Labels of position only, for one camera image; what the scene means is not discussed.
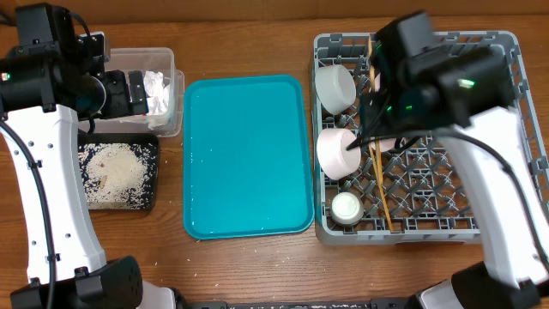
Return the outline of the white napkin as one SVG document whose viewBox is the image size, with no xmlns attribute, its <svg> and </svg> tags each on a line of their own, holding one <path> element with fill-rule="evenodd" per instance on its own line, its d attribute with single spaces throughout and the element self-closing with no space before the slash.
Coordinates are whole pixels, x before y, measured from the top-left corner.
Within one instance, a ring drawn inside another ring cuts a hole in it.
<svg viewBox="0 0 549 309">
<path fill-rule="evenodd" d="M 148 112 L 132 118 L 135 123 L 146 124 L 150 130 L 165 125 L 171 116 L 171 79 L 161 71 L 146 70 L 143 86 Z"/>
</svg>

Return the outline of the large white plate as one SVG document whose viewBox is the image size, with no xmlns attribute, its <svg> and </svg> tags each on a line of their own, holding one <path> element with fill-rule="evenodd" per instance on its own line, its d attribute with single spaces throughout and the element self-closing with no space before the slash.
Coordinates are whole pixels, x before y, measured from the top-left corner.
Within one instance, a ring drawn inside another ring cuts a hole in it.
<svg viewBox="0 0 549 309">
<path fill-rule="evenodd" d="M 372 147 L 373 150 L 376 150 L 377 148 L 379 148 L 379 150 L 383 153 L 393 149 L 395 147 L 395 143 L 396 143 L 396 139 L 390 138 L 390 139 L 372 141 L 369 143 L 369 145 Z"/>
</svg>

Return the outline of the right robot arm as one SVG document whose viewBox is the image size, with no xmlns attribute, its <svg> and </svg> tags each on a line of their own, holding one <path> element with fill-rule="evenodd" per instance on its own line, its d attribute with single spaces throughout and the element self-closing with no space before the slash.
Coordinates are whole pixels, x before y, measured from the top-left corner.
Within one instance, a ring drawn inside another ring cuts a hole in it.
<svg viewBox="0 0 549 309">
<path fill-rule="evenodd" d="M 407 307 L 537 306 L 548 295 L 548 218 L 525 159 L 505 54 L 448 54 L 420 11 L 376 32 L 370 66 L 381 87 L 360 98 L 355 146 L 435 138 L 459 174 L 483 245 L 482 262 L 419 291 Z"/>
</svg>

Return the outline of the white cup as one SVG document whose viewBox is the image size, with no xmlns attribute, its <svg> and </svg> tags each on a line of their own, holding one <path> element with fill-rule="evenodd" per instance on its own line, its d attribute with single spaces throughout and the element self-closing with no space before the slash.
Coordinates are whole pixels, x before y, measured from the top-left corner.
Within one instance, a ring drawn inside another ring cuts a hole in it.
<svg viewBox="0 0 549 309">
<path fill-rule="evenodd" d="M 350 192 L 337 194 L 331 203 L 330 215 L 332 220 L 342 226 L 357 224 L 364 214 L 362 202 Z"/>
</svg>

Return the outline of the grey bowl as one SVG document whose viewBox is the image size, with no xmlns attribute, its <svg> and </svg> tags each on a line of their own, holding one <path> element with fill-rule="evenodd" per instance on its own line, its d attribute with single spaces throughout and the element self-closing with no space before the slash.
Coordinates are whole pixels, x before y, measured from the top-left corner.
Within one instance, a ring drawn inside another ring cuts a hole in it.
<svg viewBox="0 0 549 309">
<path fill-rule="evenodd" d="M 323 108 L 333 115 L 344 112 L 356 100 L 353 76 L 341 64 L 319 68 L 314 83 Z"/>
</svg>

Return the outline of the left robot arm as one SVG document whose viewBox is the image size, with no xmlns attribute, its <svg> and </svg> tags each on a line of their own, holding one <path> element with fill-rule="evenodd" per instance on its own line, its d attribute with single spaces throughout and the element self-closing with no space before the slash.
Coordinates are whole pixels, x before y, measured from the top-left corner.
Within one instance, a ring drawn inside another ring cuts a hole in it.
<svg viewBox="0 0 549 309">
<path fill-rule="evenodd" d="M 183 308 L 175 288 L 142 278 L 137 261 L 107 261 L 87 209 L 77 157 L 80 116 L 102 107 L 106 83 L 53 55 L 1 62 L 1 132 L 27 226 L 28 285 L 14 308 Z"/>
</svg>

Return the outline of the small pink plate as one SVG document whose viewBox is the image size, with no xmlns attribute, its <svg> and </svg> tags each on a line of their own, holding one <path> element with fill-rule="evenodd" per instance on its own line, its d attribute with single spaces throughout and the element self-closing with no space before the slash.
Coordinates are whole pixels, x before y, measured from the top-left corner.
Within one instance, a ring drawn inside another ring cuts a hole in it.
<svg viewBox="0 0 549 309">
<path fill-rule="evenodd" d="M 348 129 L 324 129 L 317 138 L 317 159 L 324 174 L 333 180 L 342 179 L 359 169 L 359 148 L 347 150 L 356 140 Z"/>
</svg>

